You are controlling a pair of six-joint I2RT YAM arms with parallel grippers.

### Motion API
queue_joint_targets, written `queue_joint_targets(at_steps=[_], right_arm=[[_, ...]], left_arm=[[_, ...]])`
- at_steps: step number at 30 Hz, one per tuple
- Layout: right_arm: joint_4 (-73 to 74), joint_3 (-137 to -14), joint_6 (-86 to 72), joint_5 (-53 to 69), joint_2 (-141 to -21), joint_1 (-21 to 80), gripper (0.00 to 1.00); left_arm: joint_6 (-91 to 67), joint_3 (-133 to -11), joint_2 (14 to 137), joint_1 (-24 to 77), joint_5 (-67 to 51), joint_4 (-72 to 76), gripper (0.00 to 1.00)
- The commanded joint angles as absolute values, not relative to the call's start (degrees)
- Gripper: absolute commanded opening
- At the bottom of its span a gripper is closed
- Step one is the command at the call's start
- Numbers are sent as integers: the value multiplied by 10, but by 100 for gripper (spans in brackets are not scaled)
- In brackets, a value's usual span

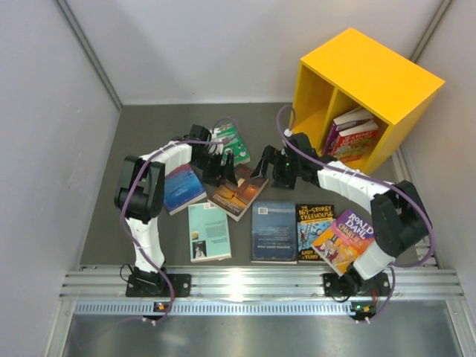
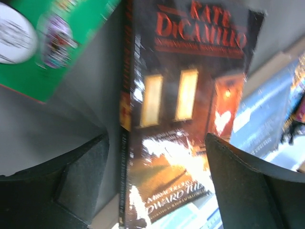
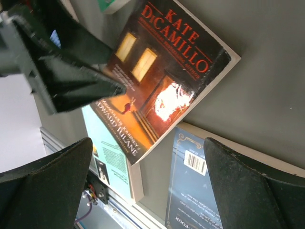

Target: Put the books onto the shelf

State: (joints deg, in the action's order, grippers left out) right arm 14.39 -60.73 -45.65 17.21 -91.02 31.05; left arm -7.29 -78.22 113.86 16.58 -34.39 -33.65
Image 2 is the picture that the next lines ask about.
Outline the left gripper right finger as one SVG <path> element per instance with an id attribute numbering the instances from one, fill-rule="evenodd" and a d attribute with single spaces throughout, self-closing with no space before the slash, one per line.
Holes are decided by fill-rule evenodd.
<path id="1" fill-rule="evenodd" d="M 303 229 L 305 175 L 208 133 L 206 153 L 225 229 Z"/>

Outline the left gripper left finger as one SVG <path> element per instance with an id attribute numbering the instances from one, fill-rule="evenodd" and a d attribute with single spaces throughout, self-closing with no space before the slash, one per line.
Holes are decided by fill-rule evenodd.
<path id="1" fill-rule="evenodd" d="M 0 177 L 3 229 L 87 229 L 109 152 L 102 134 L 54 159 Z"/>

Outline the dark blue 1984 book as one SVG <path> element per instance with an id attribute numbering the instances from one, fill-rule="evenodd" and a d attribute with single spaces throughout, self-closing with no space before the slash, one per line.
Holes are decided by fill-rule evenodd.
<path id="1" fill-rule="evenodd" d="M 298 58 L 253 91 L 238 110 L 231 143 L 241 150 L 295 172 L 305 170 L 305 134 L 280 143 Z M 200 198 L 153 224 L 155 229 L 221 229 L 216 196 Z"/>

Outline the brown Edward Tulane book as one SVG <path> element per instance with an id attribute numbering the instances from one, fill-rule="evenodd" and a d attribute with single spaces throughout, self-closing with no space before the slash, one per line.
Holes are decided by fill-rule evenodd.
<path id="1" fill-rule="evenodd" d="M 211 228 L 205 138 L 230 140 L 264 13 L 234 0 L 123 5 L 119 228 Z"/>

